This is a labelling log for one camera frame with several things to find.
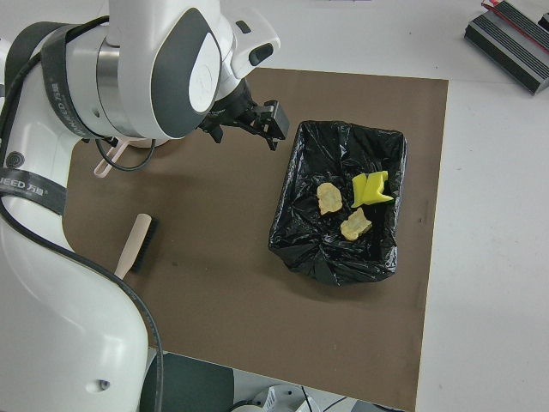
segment table surface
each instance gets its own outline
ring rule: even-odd
[[[549,11],[512,3],[536,21]],[[549,92],[532,97],[463,39],[479,0],[222,1],[252,5],[281,37],[268,67],[450,80],[417,410],[546,409]],[[104,14],[106,2],[0,9],[13,39],[33,21]]]

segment brown cardboard sheet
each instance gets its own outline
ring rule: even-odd
[[[366,401],[415,405],[448,83],[255,70],[258,102],[291,122],[275,152],[226,128],[157,149],[136,173],[96,179],[100,158],[79,143],[64,226],[74,249],[115,268],[136,214],[160,225],[141,271],[126,279],[156,317],[165,349]],[[268,251],[293,136],[303,120],[395,129],[408,140],[397,273],[338,288],[291,273]],[[129,149],[123,163],[146,151]]]

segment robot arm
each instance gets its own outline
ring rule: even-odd
[[[8,107],[12,99],[3,108],[0,410],[7,412],[135,412],[139,402],[148,338],[136,304],[145,306],[72,252],[63,234],[75,144],[181,138],[197,127],[219,141],[220,126],[233,125],[274,148],[287,131],[278,104],[258,106],[245,83],[280,46],[258,15],[229,18],[218,0],[110,6],[108,27],[80,35],[66,52],[63,44],[63,64],[53,40],[65,28],[50,34],[42,62],[22,83],[18,110]],[[13,77],[6,80],[13,87]]]

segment velcro strap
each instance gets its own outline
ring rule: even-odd
[[[36,173],[3,167],[0,168],[0,195],[23,197],[63,215],[67,190]]]
[[[45,93],[51,108],[59,120],[75,135],[96,139],[101,137],[91,131],[80,119],[75,105],[70,98],[67,80],[67,33],[76,27],[67,25],[56,30],[44,43],[42,50],[42,72],[44,75]]]

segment black trash bag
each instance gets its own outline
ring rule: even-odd
[[[301,123],[268,248],[289,270],[323,283],[378,282],[393,275],[406,152],[406,139],[399,131],[343,122]],[[382,170],[389,172],[383,194],[395,201],[363,205],[372,228],[348,241],[340,224],[355,210],[352,179]],[[343,208],[321,216],[317,187],[324,182],[340,190]]]

